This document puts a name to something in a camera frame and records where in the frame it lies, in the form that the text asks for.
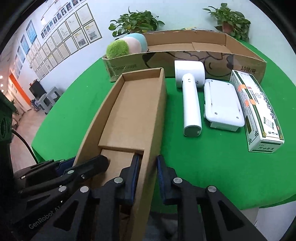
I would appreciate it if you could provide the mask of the grey plastic stool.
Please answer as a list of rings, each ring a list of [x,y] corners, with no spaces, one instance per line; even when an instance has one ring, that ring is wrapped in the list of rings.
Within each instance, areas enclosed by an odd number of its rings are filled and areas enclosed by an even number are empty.
[[[37,106],[39,109],[41,109],[45,115],[49,113],[51,108],[53,107],[53,104],[49,101],[46,94],[43,94],[38,100],[37,100]]]
[[[59,98],[62,96],[63,92],[61,92],[58,88],[53,87],[47,93],[47,99],[50,101],[52,105],[55,105]]]

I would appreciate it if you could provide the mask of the white handheld device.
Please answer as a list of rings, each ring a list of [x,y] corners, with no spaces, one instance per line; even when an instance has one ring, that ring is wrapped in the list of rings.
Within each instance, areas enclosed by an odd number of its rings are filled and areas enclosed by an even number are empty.
[[[202,131],[197,89],[205,83],[204,65],[200,61],[176,60],[174,66],[176,87],[180,88],[183,94],[184,136],[195,138]]]

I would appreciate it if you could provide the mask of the large open cardboard tray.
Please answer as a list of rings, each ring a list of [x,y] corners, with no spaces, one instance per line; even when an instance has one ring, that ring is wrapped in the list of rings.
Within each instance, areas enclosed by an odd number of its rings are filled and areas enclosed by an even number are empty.
[[[164,68],[165,76],[175,76],[176,60],[201,61],[206,78],[229,80],[233,70],[244,71],[261,81],[266,62],[233,37],[203,30],[170,30],[144,34],[148,51],[113,59],[103,57],[112,81],[125,72]]]

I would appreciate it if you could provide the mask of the narrow brown cardboard box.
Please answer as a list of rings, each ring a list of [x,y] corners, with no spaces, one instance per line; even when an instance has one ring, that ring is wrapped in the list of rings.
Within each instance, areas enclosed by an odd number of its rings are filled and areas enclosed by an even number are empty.
[[[130,211],[120,211],[120,239],[141,240],[149,218],[157,175],[165,118],[167,89],[163,68],[123,73],[95,114],[74,163],[98,155],[109,160],[106,172],[92,178],[93,189],[102,187],[129,167],[135,154],[140,170]]]

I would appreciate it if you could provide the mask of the black monitor screen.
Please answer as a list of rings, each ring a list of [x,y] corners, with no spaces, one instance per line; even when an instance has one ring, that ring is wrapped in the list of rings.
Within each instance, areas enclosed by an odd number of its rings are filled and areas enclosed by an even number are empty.
[[[33,83],[30,83],[29,90],[36,100],[39,100],[44,94],[46,94],[46,91],[44,90],[43,86],[40,84],[38,80],[35,80]]]

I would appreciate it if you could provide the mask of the right potted green plant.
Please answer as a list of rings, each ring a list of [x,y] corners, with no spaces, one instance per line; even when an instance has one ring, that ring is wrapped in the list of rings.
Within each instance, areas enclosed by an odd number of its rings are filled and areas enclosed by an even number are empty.
[[[218,8],[208,6],[203,8],[208,14],[217,20],[215,29],[225,33],[236,40],[249,42],[249,29],[251,22],[243,13],[233,11],[227,3],[221,3]]]

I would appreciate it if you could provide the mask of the white green medicine box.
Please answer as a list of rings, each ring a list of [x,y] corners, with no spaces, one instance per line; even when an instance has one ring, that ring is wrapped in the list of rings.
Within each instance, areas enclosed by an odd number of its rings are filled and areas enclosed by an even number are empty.
[[[238,95],[250,152],[274,153],[284,143],[278,118],[262,87],[252,74],[233,70],[230,83]]]

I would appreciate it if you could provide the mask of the white flat rectangular case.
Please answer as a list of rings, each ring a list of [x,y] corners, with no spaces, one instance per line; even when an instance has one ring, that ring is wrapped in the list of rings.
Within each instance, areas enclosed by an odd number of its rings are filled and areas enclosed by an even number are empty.
[[[236,132],[245,125],[235,87],[230,82],[206,79],[204,118],[211,128]]]

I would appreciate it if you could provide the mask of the potted green plant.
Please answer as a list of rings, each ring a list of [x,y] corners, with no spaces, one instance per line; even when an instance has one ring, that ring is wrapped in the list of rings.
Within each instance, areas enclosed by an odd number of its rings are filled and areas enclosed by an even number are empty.
[[[131,33],[154,32],[165,23],[159,20],[159,16],[153,15],[150,11],[130,11],[120,15],[117,20],[111,20],[108,29],[113,37],[119,37]]]
[[[218,8],[208,6],[203,8],[208,14],[217,20],[215,29],[225,33],[236,40],[249,42],[249,29],[251,22],[243,13],[233,11],[227,3],[221,3]]]

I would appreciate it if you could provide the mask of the pink plush toy green hair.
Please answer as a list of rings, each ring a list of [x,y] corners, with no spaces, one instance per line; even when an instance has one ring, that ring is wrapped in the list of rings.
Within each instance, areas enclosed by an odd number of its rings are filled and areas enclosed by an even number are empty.
[[[106,49],[106,58],[113,59],[147,51],[148,44],[145,36],[140,33],[132,33],[110,43]]]

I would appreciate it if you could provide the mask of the left potted green plant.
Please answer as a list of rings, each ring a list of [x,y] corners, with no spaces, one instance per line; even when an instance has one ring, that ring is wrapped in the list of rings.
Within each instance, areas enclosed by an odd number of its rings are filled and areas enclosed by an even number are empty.
[[[159,20],[159,16],[153,15],[150,11],[130,11],[120,15],[117,20],[111,20],[108,29],[113,37],[119,37],[131,33],[154,32],[165,23]]]

